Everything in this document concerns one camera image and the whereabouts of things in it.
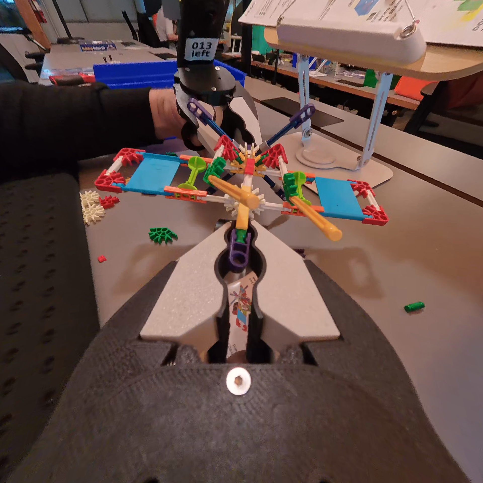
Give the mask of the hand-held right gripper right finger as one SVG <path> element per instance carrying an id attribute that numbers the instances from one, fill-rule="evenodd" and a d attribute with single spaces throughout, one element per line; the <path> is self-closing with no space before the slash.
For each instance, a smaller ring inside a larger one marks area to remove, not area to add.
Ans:
<path id="1" fill-rule="evenodd" d="M 338 339 L 340 331 L 304 259 L 256 221 L 250 233 L 250 264 L 257 281 L 248 322 L 248 362 L 266 363 L 288 347 Z"/>

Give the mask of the person's left forearm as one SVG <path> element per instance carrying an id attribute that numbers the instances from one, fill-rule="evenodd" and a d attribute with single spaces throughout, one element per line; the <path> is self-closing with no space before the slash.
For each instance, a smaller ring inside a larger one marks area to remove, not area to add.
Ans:
<path id="1" fill-rule="evenodd" d="M 156 142 L 149 92 L 1 84 L 1 179 Z"/>

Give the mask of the colourful construction toy model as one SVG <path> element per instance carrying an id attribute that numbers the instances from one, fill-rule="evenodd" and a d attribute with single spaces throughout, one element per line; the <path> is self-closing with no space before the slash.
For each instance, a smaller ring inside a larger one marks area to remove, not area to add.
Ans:
<path id="1" fill-rule="evenodd" d="M 231 238 L 242 245 L 250 243 L 249 221 L 265 209 L 308 218 L 333 241 L 341 239 L 341 231 L 328 218 L 375 226 L 389 222 L 367 182 L 321 178 L 288 170 L 285 150 L 275 142 L 303 121 L 310 120 L 315 113 L 313 104 L 296 112 L 266 146 L 237 144 L 194 98 L 189 99 L 187 108 L 196 121 L 219 135 L 213 158 L 151 154 L 124 148 L 112 166 L 96 179 L 96 188 L 195 203 L 222 203 L 236 219 Z"/>

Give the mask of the black perforated chair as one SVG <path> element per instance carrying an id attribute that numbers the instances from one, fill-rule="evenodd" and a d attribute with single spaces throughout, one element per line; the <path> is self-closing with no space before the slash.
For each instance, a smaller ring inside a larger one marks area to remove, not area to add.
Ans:
<path id="1" fill-rule="evenodd" d="M 30 450 L 99 331 L 78 184 L 1 186 L 1 472 Z"/>

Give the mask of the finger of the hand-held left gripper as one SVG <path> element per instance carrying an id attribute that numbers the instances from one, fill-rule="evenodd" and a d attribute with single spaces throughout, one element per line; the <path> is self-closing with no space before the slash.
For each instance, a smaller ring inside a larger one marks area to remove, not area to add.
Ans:
<path id="1" fill-rule="evenodd" d="M 235 85 L 231 100 L 223 107 L 222 130 L 238 144 L 262 144 L 255 102 L 242 85 Z"/>
<path id="2" fill-rule="evenodd" d="M 173 91 L 176 98 L 176 109 L 184 124 L 181 130 L 181 139 L 187 149 L 194 152 L 214 152 L 214 147 L 220 137 L 210 126 L 204 125 L 188 109 L 190 99 L 198 101 L 217 125 L 221 125 L 223 119 L 223 106 L 213 106 L 203 98 L 196 98 L 194 94 L 185 92 L 181 85 L 174 85 Z"/>

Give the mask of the white document stand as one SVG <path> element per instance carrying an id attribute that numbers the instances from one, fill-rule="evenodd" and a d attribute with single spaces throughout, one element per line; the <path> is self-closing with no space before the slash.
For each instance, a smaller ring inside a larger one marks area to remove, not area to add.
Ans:
<path id="1" fill-rule="evenodd" d="M 302 21 L 282 16 L 275 27 L 267 27 L 265 38 L 270 46 L 380 73 L 363 152 L 353 152 L 319 136 L 311 141 L 311 129 L 303 128 L 300 147 L 295 145 L 293 135 L 282 138 L 292 156 L 293 170 L 301 171 L 305 165 L 317 176 L 326 171 L 325 177 L 335 179 L 346 179 L 343 171 L 361 170 L 361 179 L 374 185 L 392 177 L 392 172 L 386 168 L 381 171 L 371 156 L 393 75 L 435 82 L 482 70 L 482 47 L 429 44 L 417 25 Z"/>

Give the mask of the blue plastic bin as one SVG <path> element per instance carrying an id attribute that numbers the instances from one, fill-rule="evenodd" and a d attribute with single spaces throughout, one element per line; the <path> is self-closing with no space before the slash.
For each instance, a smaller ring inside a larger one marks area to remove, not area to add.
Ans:
<path id="1" fill-rule="evenodd" d="M 178 71 L 176 60 L 161 62 L 104 63 L 93 66 L 97 82 L 111 89 L 170 88 Z"/>

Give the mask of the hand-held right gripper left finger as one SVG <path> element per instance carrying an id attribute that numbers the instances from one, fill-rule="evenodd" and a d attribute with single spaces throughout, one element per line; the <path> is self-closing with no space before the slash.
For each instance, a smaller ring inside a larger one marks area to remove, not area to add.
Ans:
<path id="1" fill-rule="evenodd" d="M 215 274 L 215 263 L 227 248 L 225 223 L 181 256 L 156 301 L 140 337 L 145 341 L 174 342 L 195 347 L 204 359 L 218 341 L 216 317 L 225 284 Z"/>

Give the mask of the white instruction booklet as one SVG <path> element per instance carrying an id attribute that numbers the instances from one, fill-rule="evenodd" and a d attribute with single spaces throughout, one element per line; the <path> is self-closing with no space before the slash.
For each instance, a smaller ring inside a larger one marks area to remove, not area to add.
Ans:
<path id="1" fill-rule="evenodd" d="M 257 275 L 251 271 L 228 285 L 229 335 L 226 358 L 238 351 L 246 351 L 256 281 Z"/>

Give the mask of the green fan connector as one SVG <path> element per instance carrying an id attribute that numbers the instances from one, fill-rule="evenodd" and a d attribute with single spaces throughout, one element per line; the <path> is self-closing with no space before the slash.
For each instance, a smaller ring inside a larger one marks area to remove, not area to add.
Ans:
<path id="1" fill-rule="evenodd" d="M 168 245 L 178 240 L 178 236 L 168 227 L 154 227 L 149 229 L 149 239 L 158 245 Z"/>

